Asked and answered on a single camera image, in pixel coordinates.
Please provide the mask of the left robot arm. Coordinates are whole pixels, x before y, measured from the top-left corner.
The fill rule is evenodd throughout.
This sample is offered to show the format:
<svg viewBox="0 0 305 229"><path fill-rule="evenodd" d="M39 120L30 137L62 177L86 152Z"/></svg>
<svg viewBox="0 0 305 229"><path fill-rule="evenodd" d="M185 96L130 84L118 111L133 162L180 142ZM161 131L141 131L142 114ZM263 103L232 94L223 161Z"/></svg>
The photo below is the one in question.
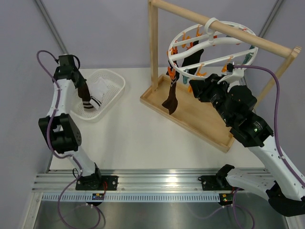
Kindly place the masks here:
<svg viewBox="0 0 305 229"><path fill-rule="evenodd" d="M72 54L60 55L54 60L58 66L51 75L52 104L47 116L39 119L39 128L52 154L58 159L69 159L78 168L76 189L98 190L103 178L97 165L82 149L81 132L70 115L74 93L86 108L90 107L86 79L79 71L80 60Z"/></svg>

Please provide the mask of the wooden hanger rack frame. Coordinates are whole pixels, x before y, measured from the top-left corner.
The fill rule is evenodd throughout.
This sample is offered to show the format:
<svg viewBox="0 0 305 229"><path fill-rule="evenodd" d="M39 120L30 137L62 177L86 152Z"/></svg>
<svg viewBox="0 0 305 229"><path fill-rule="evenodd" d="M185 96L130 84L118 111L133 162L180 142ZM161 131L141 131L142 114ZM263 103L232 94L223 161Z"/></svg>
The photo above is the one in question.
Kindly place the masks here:
<svg viewBox="0 0 305 229"><path fill-rule="evenodd" d="M148 2L151 86L141 96L141 102L219 150L227 152L234 142L230 128L225 125L210 103L202 104L194 99L189 84L183 84L180 78L177 81L178 106L172 115L169 115L168 110L162 106L168 98L171 79L166 74L167 70L163 74L158 72L158 11L160 9L193 21L193 25L204 26L212 19L163 0ZM258 51L264 50L283 57L284 62L275 73L277 77L283 75L301 51L298 46L291 49L258 37L250 28L236 22L217 20L210 25L210 28L237 38L247 45L258 47Z"/></svg>

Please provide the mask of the aluminium mounting rail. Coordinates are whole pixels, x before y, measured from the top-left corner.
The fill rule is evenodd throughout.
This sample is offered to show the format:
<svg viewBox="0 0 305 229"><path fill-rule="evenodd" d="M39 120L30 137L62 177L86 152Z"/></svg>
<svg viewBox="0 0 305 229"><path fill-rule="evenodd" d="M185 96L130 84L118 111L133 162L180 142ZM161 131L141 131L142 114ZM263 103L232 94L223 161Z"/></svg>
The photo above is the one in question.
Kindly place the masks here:
<svg viewBox="0 0 305 229"><path fill-rule="evenodd" d="M117 193L195 193L202 191L198 177L215 175L208 169L121 169L102 170L102 175L118 176ZM32 192L60 192L74 180L71 170L50 170L34 179Z"/></svg>

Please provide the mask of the black sock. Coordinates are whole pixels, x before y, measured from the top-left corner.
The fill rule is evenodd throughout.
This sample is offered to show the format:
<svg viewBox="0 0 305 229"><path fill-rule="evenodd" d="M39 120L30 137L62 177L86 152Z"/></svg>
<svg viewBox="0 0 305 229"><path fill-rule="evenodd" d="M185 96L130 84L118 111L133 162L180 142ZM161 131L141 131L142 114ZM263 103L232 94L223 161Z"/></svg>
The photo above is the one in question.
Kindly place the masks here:
<svg viewBox="0 0 305 229"><path fill-rule="evenodd" d="M199 43L199 41L190 42L189 46L186 46L186 49L188 50L188 49L196 46L198 43Z"/></svg>
<svg viewBox="0 0 305 229"><path fill-rule="evenodd" d="M203 52L204 49L200 49L197 52L193 53L192 55L186 57L182 63L182 67L199 63Z"/></svg>

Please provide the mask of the white round clip hanger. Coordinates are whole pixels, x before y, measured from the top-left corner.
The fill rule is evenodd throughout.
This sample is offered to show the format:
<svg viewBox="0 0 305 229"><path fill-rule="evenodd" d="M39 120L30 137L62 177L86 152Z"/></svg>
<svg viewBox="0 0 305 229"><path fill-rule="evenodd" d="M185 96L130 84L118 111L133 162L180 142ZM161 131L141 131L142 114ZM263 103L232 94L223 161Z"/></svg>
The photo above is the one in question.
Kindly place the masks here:
<svg viewBox="0 0 305 229"><path fill-rule="evenodd" d="M216 21L216 18L212 18L207 25L188 27L171 41L167 50L168 62L180 73L183 84L188 85L190 80L204 80L213 73L212 70L221 77L225 76L228 63L245 66L254 62L258 47L212 30L210 25ZM199 43L187 50L186 46L194 41ZM200 62L182 67L184 59L200 49L204 49Z"/></svg>

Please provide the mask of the white sock in basket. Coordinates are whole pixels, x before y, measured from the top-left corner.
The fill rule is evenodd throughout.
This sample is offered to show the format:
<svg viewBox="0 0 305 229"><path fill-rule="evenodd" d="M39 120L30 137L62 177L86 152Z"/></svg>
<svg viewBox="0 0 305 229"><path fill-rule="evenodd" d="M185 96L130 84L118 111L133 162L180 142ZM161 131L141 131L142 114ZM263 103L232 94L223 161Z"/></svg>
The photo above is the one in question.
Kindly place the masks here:
<svg viewBox="0 0 305 229"><path fill-rule="evenodd" d="M97 81L90 84L90 104L98 110L102 105L104 95L108 92L108 84L103 78L99 78Z"/></svg>

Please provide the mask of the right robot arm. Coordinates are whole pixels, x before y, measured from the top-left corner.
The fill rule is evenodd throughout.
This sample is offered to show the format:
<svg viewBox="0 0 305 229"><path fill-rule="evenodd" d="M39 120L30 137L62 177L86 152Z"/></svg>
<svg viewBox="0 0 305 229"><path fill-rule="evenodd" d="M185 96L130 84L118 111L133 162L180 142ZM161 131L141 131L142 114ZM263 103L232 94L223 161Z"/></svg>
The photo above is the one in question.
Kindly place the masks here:
<svg viewBox="0 0 305 229"><path fill-rule="evenodd" d="M257 99L245 85L229 86L216 74L205 80L190 80L193 95L203 103L211 103L230 133L264 164L273 176L267 181L232 165L223 166L213 178L222 189L241 188L265 200L286 217L305 213L305 186L295 175L299 171L288 164L288 157L276 145L275 134L268 123L253 112Z"/></svg>

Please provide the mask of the dark brown small sock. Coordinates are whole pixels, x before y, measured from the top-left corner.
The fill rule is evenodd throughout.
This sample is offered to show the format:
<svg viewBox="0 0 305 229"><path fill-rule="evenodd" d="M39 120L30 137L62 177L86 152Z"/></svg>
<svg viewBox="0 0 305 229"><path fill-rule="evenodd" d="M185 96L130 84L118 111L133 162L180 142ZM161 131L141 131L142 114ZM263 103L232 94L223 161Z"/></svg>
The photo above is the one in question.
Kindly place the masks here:
<svg viewBox="0 0 305 229"><path fill-rule="evenodd" d="M93 105L90 103L91 95L88 89L87 84L85 83L84 85L80 86L78 89L78 96L82 100L82 105L84 109L93 109Z"/></svg>

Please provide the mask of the white perforated plastic basket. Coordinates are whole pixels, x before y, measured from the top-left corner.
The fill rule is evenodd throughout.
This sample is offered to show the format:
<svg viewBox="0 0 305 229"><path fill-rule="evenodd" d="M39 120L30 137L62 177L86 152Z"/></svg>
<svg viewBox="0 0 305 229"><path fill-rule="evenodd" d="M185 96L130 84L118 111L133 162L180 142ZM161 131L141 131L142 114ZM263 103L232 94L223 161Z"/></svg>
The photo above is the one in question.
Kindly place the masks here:
<svg viewBox="0 0 305 229"><path fill-rule="evenodd" d="M88 87L99 78L103 78L107 82L109 90L104 95L102 105L98 110L95 108L84 109L81 98L79 98L78 93L75 92L71 104L71 114L83 121L96 123L122 96L125 89L125 79L108 69L98 69L85 78L87 79Z"/></svg>

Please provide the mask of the brown sock with stripes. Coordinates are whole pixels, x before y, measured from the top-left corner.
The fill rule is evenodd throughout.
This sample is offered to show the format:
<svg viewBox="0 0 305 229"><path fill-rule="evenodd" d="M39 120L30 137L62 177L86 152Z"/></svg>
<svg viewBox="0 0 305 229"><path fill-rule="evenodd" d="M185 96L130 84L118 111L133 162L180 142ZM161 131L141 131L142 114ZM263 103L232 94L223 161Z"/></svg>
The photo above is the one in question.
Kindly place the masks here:
<svg viewBox="0 0 305 229"><path fill-rule="evenodd" d="M169 67L167 68L166 74L170 77L171 84L170 84L168 98L162 103L162 106L168 110L169 115L172 115L178 106L178 100L176 98L176 86L177 86L177 81L180 78L180 73L177 72L173 68L173 66L169 63Z"/></svg>

